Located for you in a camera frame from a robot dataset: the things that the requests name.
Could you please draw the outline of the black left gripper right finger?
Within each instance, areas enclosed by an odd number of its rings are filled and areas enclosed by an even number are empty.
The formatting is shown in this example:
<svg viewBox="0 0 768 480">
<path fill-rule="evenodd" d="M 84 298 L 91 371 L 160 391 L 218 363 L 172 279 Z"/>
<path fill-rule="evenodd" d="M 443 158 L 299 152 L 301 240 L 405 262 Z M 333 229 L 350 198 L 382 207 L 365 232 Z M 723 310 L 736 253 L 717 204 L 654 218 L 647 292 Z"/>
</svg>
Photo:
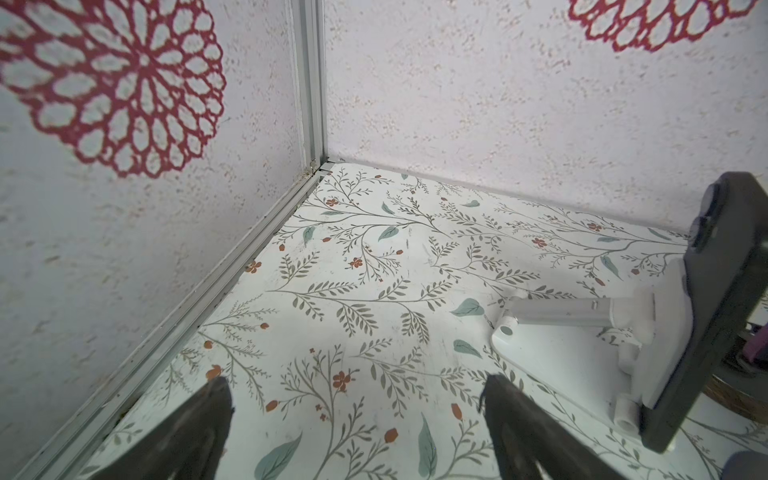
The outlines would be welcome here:
<svg viewBox="0 0 768 480">
<path fill-rule="evenodd" d="M 480 404 L 503 479 L 620 479 L 504 375 L 487 377 Z"/>
</svg>

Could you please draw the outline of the black phone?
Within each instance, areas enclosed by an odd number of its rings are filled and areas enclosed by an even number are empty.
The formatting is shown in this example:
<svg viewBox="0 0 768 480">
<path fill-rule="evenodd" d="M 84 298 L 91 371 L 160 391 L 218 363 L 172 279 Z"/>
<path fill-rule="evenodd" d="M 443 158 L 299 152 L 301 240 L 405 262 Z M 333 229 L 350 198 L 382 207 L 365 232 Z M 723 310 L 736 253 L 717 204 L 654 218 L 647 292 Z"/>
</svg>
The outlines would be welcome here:
<svg viewBox="0 0 768 480">
<path fill-rule="evenodd" d="M 767 194 L 748 172 L 710 184 L 691 224 L 681 285 L 691 337 L 655 406 L 641 414 L 645 448 L 664 452 L 767 288 Z"/>
</svg>

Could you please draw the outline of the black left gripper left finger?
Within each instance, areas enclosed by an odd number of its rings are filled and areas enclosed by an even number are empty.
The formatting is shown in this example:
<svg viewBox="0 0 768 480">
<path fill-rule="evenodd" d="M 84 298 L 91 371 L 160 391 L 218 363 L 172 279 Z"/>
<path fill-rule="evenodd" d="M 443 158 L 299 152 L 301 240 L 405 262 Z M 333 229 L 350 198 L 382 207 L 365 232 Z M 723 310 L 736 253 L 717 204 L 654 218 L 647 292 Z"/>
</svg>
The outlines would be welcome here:
<svg viewBox="0 0 768 480">
<path fill-rule="evenodd" d="M 208 381 L 94 479 L 213 479 L 234 406 L 224 377 Z"/>
</svg>

